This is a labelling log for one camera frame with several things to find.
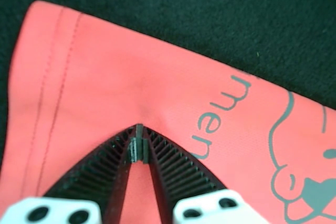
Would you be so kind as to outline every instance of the coral pink cloth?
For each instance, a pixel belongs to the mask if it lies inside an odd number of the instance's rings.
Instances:
[[[336,111],[253,75],[38,1],[19,35],[8,92],[0,214],[143,123],[271,223],[335,223]],[[132,165],[121,222],[160,223],[141,163]]]

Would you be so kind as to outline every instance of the fabric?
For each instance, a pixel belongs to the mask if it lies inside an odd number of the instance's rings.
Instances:
[[[35,2],[8,86],[1,213],[42,195],[109,136],[143,123],[193,153],[271,223],[336,220],[335,110],[263,79]],[[131,168],[122,223],[139,219],[159,222],[142,164]]]

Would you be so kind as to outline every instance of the gray outline drawing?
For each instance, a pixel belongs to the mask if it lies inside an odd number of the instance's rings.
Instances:
[[[268,135],[268,143],[269,143],[269,153],[270,153],[270,157],[272,159],[272,162],[276,168],[275,173],[273,174],[272,180],[271,180],[271,190],[273,192],[273,194],[284,203],[284,218],[285,221],[289,224],[301,224],[304,223],[306,221],[309,221],[317,216],[323,216],[326,218],[329,218],[331,220],[336,220],[336,215],[327,215],[324,214],[322,211],[323,209],[336,197],[336,178],[330,178],[330,179],[326,179],[325,181],[323,181],[322,183],[318,183],[315,182],[313,179],[311,178],[305,178],[304,181],[304,187],[302,189],[302,192],[300,194],[299,197],[292,199],[292,200],[287,200],[285,198],[283,198],[281,195],[279,195],[276,192],[275,189],[275,180],[276,177],[278,175],[278,173],[285,168],[288,164],[284,164],[284,165],[279,165],[279,163],[277,162],[276,159],[276,155],[274,152],[274,146],[273,146],[273,135],[275,130],[277,129],[277,127],[284,121],[286,120],[286,118],[290,115],[293,106],[294,106],[294,96],[293,94],[288,91],[288,96],[289,96],[289,101],[288,101],[288,105],[284,111],[284,113],[281,115],[281,117],[275,122],[275,124],[272,126],[272,128],[269,131],[269,135]],[[322,106],[323,109],[323,124],[322,124],[322,133],[324,133],[326,131],[326,121],[327,121],[327,115],[325,112],[325,107]],[[326,150],[323,153],[324,158],[336,158],[336,149],[329,149]],[[295,186],[295,175],[294,174],[290,174],[290,179],[291,179],[291,187],[290,190],[294,189]],[[301,219],[297,219],[297,220],[293,220],[290,219],[288,216],[288,206],[289,204],[291,204],[292,202],[295,202],[299,199],[303,199],[307,205],[309,205],[312,209],[313,212],[308,214],[307,216],[301,218]]]

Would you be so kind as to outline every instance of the dark felt surface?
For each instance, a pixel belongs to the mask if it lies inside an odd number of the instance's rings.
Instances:
[[[32,1],[0,0],[0,153],[10,58]],[[336,0],[46,1],[199,52],[336,109]]]

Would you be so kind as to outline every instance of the red fabric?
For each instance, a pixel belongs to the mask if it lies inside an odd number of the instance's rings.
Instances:
[[[143,123],[193,153],[271,223],[336,219],[335,110],[225,64],[35,2],[8,92],[1,213],[43,195],[108,137]],[[323,206],[311,191],[321,192]],[[139,222],[160,221],[149,168],[135,164],[122,223]]]

